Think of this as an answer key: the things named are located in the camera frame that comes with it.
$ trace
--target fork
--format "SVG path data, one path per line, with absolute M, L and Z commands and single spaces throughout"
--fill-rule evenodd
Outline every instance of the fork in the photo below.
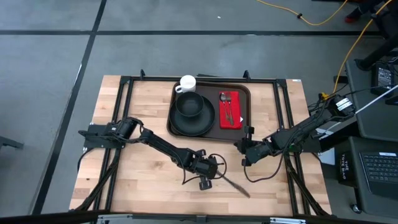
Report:
M 231 92 L 226 92 L 226 101 L 229 104 L 229 123 L 231 125 L 234 125 L 234 119 L 232 117 L 232 109 L 231 109 L 231 102 L 232 102 Z

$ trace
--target black bowl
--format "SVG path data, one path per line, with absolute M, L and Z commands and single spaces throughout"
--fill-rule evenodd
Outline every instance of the black bowl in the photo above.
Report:
M 176 101 L 170 107 L 169 120 L 176 132 L 183 136 L 200 136 L 214 125 L 215 110 L 210 101 L 203 97 L 203 109 L 195 117 L 186 117 L 177 111 Z
M 195 92 L 182 93 L 175 101 L 177 111 L 186 117 L 194 117 L 200 114 L 203 109 L 203 98 Z

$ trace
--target wooden table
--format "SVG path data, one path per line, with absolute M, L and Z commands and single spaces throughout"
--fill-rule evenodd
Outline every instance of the wooden table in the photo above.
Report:
M 120 76 L 104 76 L 93 115 L 95 124 L 106 124 L 111 121 L 119 81 Z M 166 122 L 174 84 L 174 82 L 134 82 L 129 116 L 141 119 L 146 128 L 153 130 L 156 135 L 177 147 L 206 149 L 207 154 L 218 153 L 224 156 L 228 163 L 226 176 L 242 185 L 251 194 L 251 198 L 245 198 L 224 180 L 214 180 L 213 188 L 205 191 L 199 189 L 198 179 L 181 185 L 182 170 L 171 162 L 169 157 L 149 146 L 130 144 L 126 145 L 121 153 L 111 211 L 291 216 L 284 163 L 274 178 L 252 184 L 243 174 L 241 159 L 244 156 L 230 142 L 176 138 L 167 132 Z M 251 92 L 251 123 L 256 129 L 253 139 L 260 140 L 278 128 L 273 88 L 271 84 L 263 83 L 242 83 L 242 85 L 248 87 Z M 287 80 L 287 85 L 294 123 L 297 124 L 308 117 L 303 87 L 300 80 Z M 123 91 L 122 102 L 126 96 L 126 89 L 127 85 Z M 282 90 L 279 94 L 284 123 L 287 124 Z M 120 108 L 119 118 L 122 111 L 123 106 Z M 103 155 L 104 149 L 95 149 L 82 160 L 70 208 L 79 206 L 97 184 Z M 306 186 L 322 208 L 330 213 L 319 161 L 307 153 L 303 153 L 301 158 Z M 276 170 L 279 159 L 269 156 L 248 167 L 249 176 L 257 179 L 271 175 Z M 189 177 L 193 177 L 193 174 L 187 172 L 187 178 Z M 108 187 L 105 186 L 100 208 L 104 208 L 107 191 Z M 303 212 L 299 192 L 296 187 L 298 208 Z

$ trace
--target mug handle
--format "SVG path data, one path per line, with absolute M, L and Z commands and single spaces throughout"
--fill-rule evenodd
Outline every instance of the mug handle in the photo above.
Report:
M 176 92 L 176 93 L 182 93 L 182 86 L 180 86 L 180 85 L 179 85 L 179 86 L 176 86 L 176 87 L 175 87 L 175 92 Z

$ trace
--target white mug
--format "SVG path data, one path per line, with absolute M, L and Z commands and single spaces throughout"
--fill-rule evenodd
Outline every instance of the white mug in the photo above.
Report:
M 196 90 L 197 81 L 191 75 L 184 75 L 180 80 L 180 85 L 175 87 L 177 93 L 185 93 Z

